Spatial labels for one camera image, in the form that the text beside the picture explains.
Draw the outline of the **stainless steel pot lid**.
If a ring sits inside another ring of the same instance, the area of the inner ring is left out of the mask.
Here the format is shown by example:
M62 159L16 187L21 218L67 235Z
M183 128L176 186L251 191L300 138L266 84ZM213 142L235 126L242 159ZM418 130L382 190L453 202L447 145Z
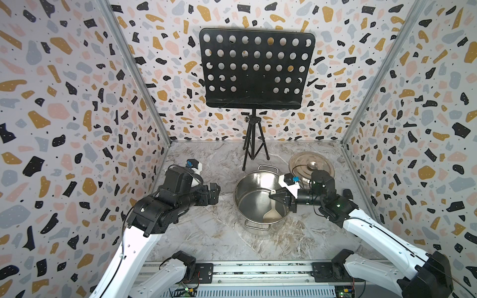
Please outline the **stainless steel pot lid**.
M311 174L314 170L324 170L330 176L335 176L334 167L323 155L312 151L294 154L289 161L289 171L300 178L300 185L309 188Z

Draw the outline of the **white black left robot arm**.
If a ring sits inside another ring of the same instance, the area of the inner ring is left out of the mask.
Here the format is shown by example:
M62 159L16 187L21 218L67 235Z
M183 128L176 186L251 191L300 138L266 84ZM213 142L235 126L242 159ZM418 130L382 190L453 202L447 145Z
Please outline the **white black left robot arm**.
M185 166L171 165L157 191L143 197L123 222L121 243L108 269L92 292L94 298L158 298L178 283L199 279L196 258L178 251L146 281L135 281L152 248L167 228L195 206L217 204L221 188L205 185L202 164L189 159Z

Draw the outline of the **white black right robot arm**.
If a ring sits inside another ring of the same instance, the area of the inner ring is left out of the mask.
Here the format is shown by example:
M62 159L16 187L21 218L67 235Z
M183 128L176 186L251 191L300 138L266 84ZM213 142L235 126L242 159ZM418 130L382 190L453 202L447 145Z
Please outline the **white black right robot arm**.
M335 180L324 170L311 174L309 187L303 189L291 173L279 177L279 187L270 199L296 212L299 205L318 206L329 222L361 238L383 255L389 264L368 260L350 250L334 259L336 277L347 273L369 281L401 298L449 298L454 290L450 262L440 252L432 254L417 248L374 221L354 203L351 191L338 194Z

